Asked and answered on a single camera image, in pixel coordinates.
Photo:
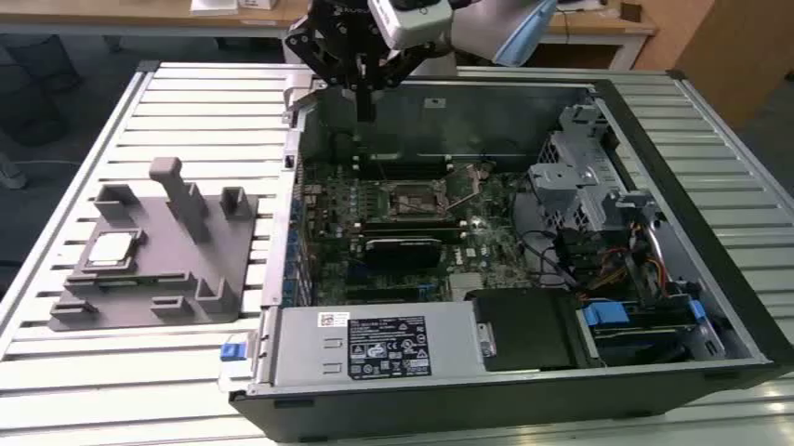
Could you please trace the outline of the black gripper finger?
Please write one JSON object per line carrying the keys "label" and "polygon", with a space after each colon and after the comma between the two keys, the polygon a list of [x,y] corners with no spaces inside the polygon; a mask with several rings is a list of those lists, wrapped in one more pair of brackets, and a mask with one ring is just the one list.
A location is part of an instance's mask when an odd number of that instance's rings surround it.
{"label": "black gripper finger", "polygon": [[366,121],[376,118],[375,93],[399,86],[420,63],[434,54],[435,43],[412,46],[380,61],[384,52],[366,54]]}
{"label": "black gripper finger", "polygon": [[336,59],[327,51],[324,37],[308,20],[300,20],[291,26],[284,43],[327,84],[347,91],[355,103],[358,121],[366,122],[366,78],[360,56],[354,60]]}

